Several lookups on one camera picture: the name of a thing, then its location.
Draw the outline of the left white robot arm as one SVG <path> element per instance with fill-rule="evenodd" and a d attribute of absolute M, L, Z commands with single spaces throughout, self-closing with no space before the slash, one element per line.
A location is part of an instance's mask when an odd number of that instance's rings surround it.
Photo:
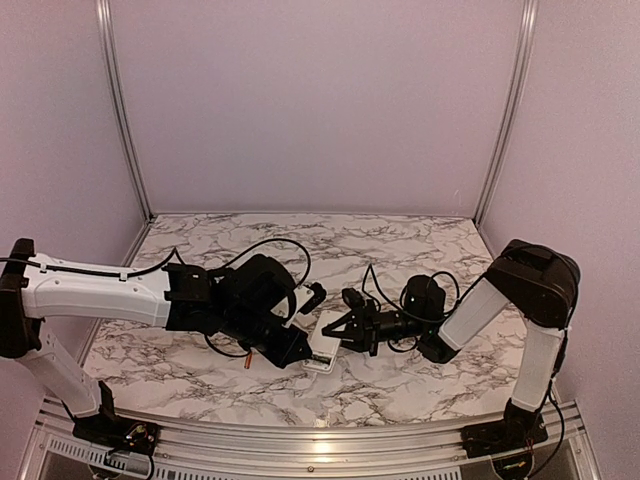
<path fill-rule="evenodd" d="M 25 366 L 106 445 L 125 438 L 110 390 L 86 374 L 44 324 L 49 317 L 119 319 L 170 332 L 222 333 L 285 368 L 311 357 L 307 334 L 292 323 L 312 310 L 312 290 L 272 257 L 240 266 L 183 263 L 176 253 L 142 270 L 66 262 L 18 240 L 3 259 L 1 355 Z"/>

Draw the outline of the white remote control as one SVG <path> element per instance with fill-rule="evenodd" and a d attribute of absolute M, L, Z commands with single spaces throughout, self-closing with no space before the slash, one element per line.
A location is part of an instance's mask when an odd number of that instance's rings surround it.
<path fill-rule="evenodd" d="M 332 372 L 340 347 L 340 340 L 324 336 L 322 329 L 341 317 L 342 314 L 338 311 L 327 310 L 320 314 L 309 339 L 312 357 L 302 361 L 304 370 L 321 374 L 330 374 Z"/>

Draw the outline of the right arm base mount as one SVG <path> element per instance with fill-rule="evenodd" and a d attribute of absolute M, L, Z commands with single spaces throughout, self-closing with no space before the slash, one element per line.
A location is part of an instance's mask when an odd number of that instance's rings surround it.
<path fill-rule="evenodd" d="M 468 458 L 522 449 L 548 439 L 546 427 L 538 420 L 530 430 L 518 422 L 505 420 L 468 425 L 461 429 L 463 449 Z"/>

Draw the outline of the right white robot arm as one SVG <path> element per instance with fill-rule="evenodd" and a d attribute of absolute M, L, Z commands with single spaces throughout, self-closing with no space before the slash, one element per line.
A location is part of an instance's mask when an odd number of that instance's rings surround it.
<path fill-rule="evenodd" d="M 577 307 L 581 271 L 575 260 L 549 247 L 514 239 L 447 307 L 442 272 L 414 275 L 398 301 L 346 288 L 348 310 L 324 326 L 325 338 L 374 356 L 381 343 L 412 338 L 434 364 L 452 361 L 504 311 L 513 309 L 526 330 L 518 377 L 495 438 L 515 448 L 529 437 L 563 362 Z"/>

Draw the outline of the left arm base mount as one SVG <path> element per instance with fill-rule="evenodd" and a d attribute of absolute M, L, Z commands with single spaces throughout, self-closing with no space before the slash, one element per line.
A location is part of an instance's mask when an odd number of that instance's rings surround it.
<path fill-rule="evenodd" d="M 73 435 L 109 447 L 115 452 L 152 456 L 158 440 L 159 425 L 118 415 L 111 389 L 103 381 L 99 381 L 97 385 L 100 392 L 97 413 L 87 417 L 69 413 L 74 422 Z"/>

